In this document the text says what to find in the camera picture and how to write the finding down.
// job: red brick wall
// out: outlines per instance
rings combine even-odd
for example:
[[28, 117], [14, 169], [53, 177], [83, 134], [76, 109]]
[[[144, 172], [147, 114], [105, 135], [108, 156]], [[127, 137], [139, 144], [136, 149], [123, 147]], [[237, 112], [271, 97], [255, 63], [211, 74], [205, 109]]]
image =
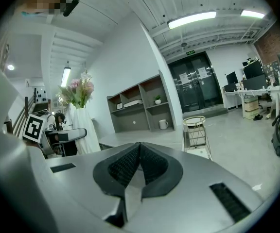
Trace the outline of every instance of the red brick wall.
[[274, 25], [254, 44], [264, 65], [278, 60], [280, 53], [280, 25]]

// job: wall shelf unit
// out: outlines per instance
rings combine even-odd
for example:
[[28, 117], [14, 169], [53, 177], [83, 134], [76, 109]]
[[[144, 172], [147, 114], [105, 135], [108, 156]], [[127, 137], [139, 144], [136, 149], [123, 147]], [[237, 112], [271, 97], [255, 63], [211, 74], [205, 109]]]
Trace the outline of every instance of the wall shelf unit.
[[[161, 104], [155, 104], [154, 97], [157, 95], [160, 95]], [[124, 108], [124, 104], [140, 99], [142, 103]], [[168, 93], [165, 92], [160, 75], [145, 80], [112, 97], [107, 97], [115, 132], [163, 131], [159, 129], [158, 124], [158, 121], [163, 119], [166, 119], [169, 124], [167, 131], [174, 130], [168, 99]], [[122, 109], [117, 109], [119, 103], [122, 103]]]

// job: double door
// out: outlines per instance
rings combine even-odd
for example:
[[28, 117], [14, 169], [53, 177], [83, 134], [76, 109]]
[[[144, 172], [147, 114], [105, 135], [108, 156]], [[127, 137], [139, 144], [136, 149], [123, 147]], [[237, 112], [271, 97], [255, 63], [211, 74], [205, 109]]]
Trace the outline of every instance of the double door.
[[168, 65], [179, 95], [182, 112], [222, 104], [218, 81], [205, 53]]

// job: fluorescent light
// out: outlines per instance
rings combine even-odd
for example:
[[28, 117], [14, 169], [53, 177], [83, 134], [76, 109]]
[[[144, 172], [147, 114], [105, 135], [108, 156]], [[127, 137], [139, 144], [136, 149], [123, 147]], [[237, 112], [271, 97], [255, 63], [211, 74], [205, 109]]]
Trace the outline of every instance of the fluorescent light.
[[213, 11], [213, 12], [205, 12], [205, 13], [200, 13], [200, 14], [196, 14], [196, 15], [179, 18], [174, 21], [168, 22], [168, 27], [169, 27], [169, 29], [174, 29], [176, 27], [182, 26], [182, 25], [190, 23], [190, 22], [215, 18], [216, 14], [217, 14], [217, 12]]
[[8, 68], [8, 70], [11, 70], [11, 71], [15, 69], [15, 67], [13, 65], [8, 65], [7, 68]]
[[61, 81], [61, 86], [62, 87], [66, 87], [70, 72], [71, 72], [70, 67], [65, 67], [64, 68], [63, 75], [62, 75], [62, 81]]
[[253, 12], [253, 11], [248, 11], [248, 10], [243, 10], [241, 16], [245, 17], [256, 17], [256, 18], [263, 18], [265, 14]]

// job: shoe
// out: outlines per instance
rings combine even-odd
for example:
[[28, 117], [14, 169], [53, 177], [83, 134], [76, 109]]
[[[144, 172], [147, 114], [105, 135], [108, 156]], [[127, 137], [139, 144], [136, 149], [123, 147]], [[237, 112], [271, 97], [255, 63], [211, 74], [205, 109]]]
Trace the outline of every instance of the shoe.
[[254, 121], [258, 121], [258, 120], [261, 120], [262, 117], [263, 117], [263, 116], [261, 116], [260, 114], [257, 114], [253, 120], [254, 120]]

